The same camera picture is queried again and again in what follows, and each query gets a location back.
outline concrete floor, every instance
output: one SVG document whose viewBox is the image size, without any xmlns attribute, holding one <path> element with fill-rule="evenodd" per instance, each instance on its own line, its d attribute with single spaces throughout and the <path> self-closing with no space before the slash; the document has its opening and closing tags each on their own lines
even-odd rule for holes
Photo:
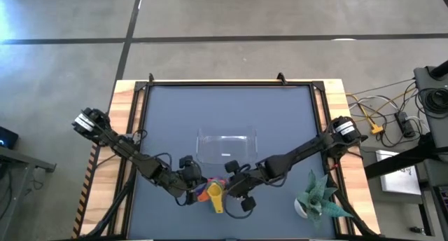
<svg viewBox="0 0 448 241">
<path fill-rule="evenodd" d="M 133 4 L 0 0 L 0 39 L 122 38 Z M 447 32 L 448 9 L 443 0 L 142 0 L 136 25 L 134 37 L 418 34 Z M 7 97 L 0 125 L 20 135 L 21 152 L 58 164 L 26 197 L 10 240 L 70 236 L 90 147 L 70 124 L 84 107 L 107 109 L 122 49 L 0 46 L 0 95 Z M 437 65 L 447 54 L 446 39 L 133 44 L 123 78 L 274 78 L 281 71 L 287 78 L 342 78 L 347 92 L 357 92 L 411 78 L 413 68 Z M 394 97 L 406 86 L 365 95 Z M 410 104 L 407 112 L 416 109 Z M 366 124 L 360 128 L 368 134 Z M 397 127 L 390 133 L 398 136 Z M 416 205 L 374 204 L 388 237 L 441 240 L 440 230 L 436 237 L 407 231 L 421 225 Z"/>
</svg>

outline black metal frame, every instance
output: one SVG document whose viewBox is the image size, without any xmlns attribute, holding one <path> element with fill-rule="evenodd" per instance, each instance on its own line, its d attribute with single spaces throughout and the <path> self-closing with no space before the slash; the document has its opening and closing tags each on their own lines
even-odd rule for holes
<svg viewBox="0 0 448 241">
<path fill-rule="evenodd" d="M 148 101 L 149 101 L 149 96 L 150 96 L 150 91 L 151 91 L 151 87 L 156 85 L 156 86 L 227 86 L 227 87 L 235 87 L 235 86 L 290 86 L 290 87 L 294 87 L 294 86 L 307 86 L 309 88 L 309 94 L 311 96 L 311 100 L 312 100 L 312 107 L 313 107 L 313 113 L 314 113 L 314 120 L 316 121 L 316 130 L 317 132 L 321 131 L 321 122 L 320 122 L 320 117 L 319 117 L 319 108 L 317 107 L 317 101 L 316 101 L 316 94 L 315 94 L 315 90 L 318 90 L 321 94 L 321 99 L 322 99 L 322 108 L 323 108 L 323 112 L 324 112 L 324 116 L 325 116 L 325 121 L 328 124 L 330 122 L 330 111 L 328 108 L 328 101 L 326 99 L 326 92 L 325 92 L 325 87 L 322 81 L 308 81 L 308 82 L 286 82 L 284 81 L 284 76 L 283 74 L 279 74 L 279 78 L 280 81 L 209 81 L 209 82 L 204 82 L 204 81 L 179 81 L 179 82 L 175 82 L 175 81 L 154 81 L 154 78 L 152 75 L 150 75 L 150 80 L 148 82 L 136 82 L 135 85 L 135 89 L 134 89 L 134 96 L 132 98 L 132 105 L 131 105 L 131 109 L 136 109 L 136 105 L 137 105 L 137 100 L 139 98 L 139 93 L 140 93 L 140 89 L 142 87 L 142 84 L 146 83 L 143 88 L 144 88 L 144 96 L 143 96 L 143 106 L 141 108 L 141 115 L 140 115 L 140 120 L 139 120 L 139 127 L 138 129 L 141 130 L 144 128 L 144 124 L 145 124 L 145 117 L 146 117 L 146 113 L 148 110 Z M 134 115 L 129 117 L 129 121 L 128 121 L 128 130 L 132 130 L 132 128 L 130 128 L 130 125 L 132 125 L 134 123 Z M 326 169 L 328 169 L 328 159 L 326 156 L 322 155 L 322 161 L 323 161 L 323 169 L 324 171 Z M 120 181 L 120 184 L 123 184 L 123 177 L 124 177 L 124 173 L 125 173 L 125 167 L 121 168 L 118 171 L 118 177 L 121 178 L 122 181 Z M 344 196 L 347 196 L 347 191 L 345 189 L 345 184 L 344 184 L 344 180 L 343 180 L 343 175 L 342 175 L 342 171 L 340 168 L 336 169 L 336 173 L 337 173 L 337 178 L 338 178 L 338 182 L 339 182 L 339 188 L 341 189 L 341 191 L 343 192 Z M 118 193 L 117 189 L 120 188 L 120 186 L 116 186 L 115 188 L 115 194 Z M 127 232 L 129 230 L 129 221 L 130 221 L 130 214 L 131 214 L 131 208 L 132 208 L 132 196 L 133 193 L 130 193 L 127 196 L 126 199 L 126 204 L 125 204 L 125 213 L 123 216 L 123 225 L 121 228 L 121 238 L 126 238 L 127 237 Z M 341 233 L 341 226 L 340 223 L 338 221 L 338 219 L 333 218 L 333 226 L 335 228 L 335 233 L 339 234 Z M 347 219 L 347 226 L 348 226 L 348 232 L 351 235 L 354 235 L 354 228 L 353 228 L 353 224 L 352 222 Z M 115 226 L 115 222 L 111 222 L 109 224 L 109 229 L 108 229 L 108 235 L 112 235 L 114 230 L 114 226 Z"/>
</svg>

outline white pot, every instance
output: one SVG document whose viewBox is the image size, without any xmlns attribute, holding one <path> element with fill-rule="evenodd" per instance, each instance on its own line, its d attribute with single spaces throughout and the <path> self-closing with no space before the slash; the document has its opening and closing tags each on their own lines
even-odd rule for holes
<svg viewBox="0 0 448 241">
<path fill-rule="evenodd" d="M 307 213 L 303 210 L 302 205 L 300 205 L 300 202 L 297 199 L 294 199 L 294 209 L 299 214 L 299 216 L 303 217 L 304 219 L 307 219 Z"/>
</svg>

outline artificial plant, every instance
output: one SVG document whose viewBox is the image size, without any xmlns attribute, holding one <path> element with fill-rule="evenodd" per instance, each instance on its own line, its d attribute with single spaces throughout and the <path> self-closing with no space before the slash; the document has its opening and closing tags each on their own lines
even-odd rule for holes
<svg viewBox="0 0 448 241">
<path fill-rule="evenodd" d="M 307 213 L 307 218 L 318 228 L 321 225 L 321 215 L 326 214 L 331 217 L 347 216 L 353 217 L 345 212 L 341 207 L 329 201 L 330 196 L 337 188 L 327 188 L 328 175 L 316 180 L 313 170 L 308 174 L 308 187 L 305 192 L 299 194 L 297 200 L 303 210 Z"/>
</svg>

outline table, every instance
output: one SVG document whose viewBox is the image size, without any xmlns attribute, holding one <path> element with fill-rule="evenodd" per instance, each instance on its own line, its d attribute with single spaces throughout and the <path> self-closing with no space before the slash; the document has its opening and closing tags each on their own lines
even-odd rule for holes
<svg viewBox="0 0 448 241">
<path fill-rule="evenodd" d="M 210 82 L 222 82 L 229 80 L 201 80 L 204 83 Z M 280 80 L 231 80 L 231 81 L 257 81 L 259 83 L 267 82 L 279 82 Z M 316 81 L 316 80 L 288 80 L 288 82 L 300 82 L 300 81 Z M 326 79 L 317 80 L 323 81 L 325 86 L 326 99 L 328 101 L 328 108 L 330 112 L 330 117 L 335 118 L 338 116 L 350 116 L 347 101 L 345 98 L 344 87 L 340 79 Z M 193 81 L 154 81 L 154 82 L 165 82 L 165 83 L 185 83 Z M 113 98 L 111 101 L 111 108 L 109 116 L 111 118 L 112 128 L 119 133 L 130 133 L 138 128 L 140 114 L 143 104 L 143 95 L 134 95 L 134 88 L 142 86 L 140 81 L 118 81 L 113 92 Z M 131 110 L 132 101 L 137 103 L 135 110 Z M 321 98 L 317 98 L 317 107 L 319 111 L 323 109 L 323 104 L 320 101 Z M 128 118 L 130 114 L 134 114 L 134 120 L 130 121 Z M 325 116 L 323 112 L 320 116 L 321 126 L 324 128 L 326 126 Z M 353 152 L 358 152 L 358 149 L 351 149 Z M 92 146 L 90 152 L 90 159 L 87 164 L 87 172 L 85 174 L 85 182 L 83 184 L 82 193 L 80 197 L 80 204 L 78 211 L 76 212 L 76 220 L 73 227 L 72 237 L 76 237 L 80 234 L 86 234 L 94 228 L 97 222 L 102 218 L 106 210 L 109 208 L 116 187 L 121 187 L 123 185 L 123 179 L 127 178 L 129 174 L 130 166 L 127 165 L 127 171 L 124 175 L 118 175 L 118 169 L 120 167 L 120 159 L 113 158 L 100 169 L 95 170 L 95 165 L 97 162 L 102 161 L 112 153 L 108 148 L 100 148 L 96 145 Z M 365 173 L 363 170 L 363 163 L 359 157 L 352 156 L 350 154 L 345 155 L 341 159 L 341 169 L 344 174 L 344 183 L 346 186 L 346 193 L 350 203 L 353 205 L 354 209 L 358 212 L 360 217 L 364 222 L 375 232 L 379 233 L 379 227 L 377 223 L 377 218 L 375 215 L 375 209 L 373 207 L 372 199 L 370 197 L 370 191 L 368 188 L 367 179 L 365 178 Z M 108 229 L 109 234 L 119 233 L 120 227 L 123 222 L 124 213 L 124 203 L 121 205 L 117 221 L 115 223 L 115 230 L 112 228 Z M 348 233 L 349 227 L 343 218 L 338 219 L 341 232 Z"/>
</svg>

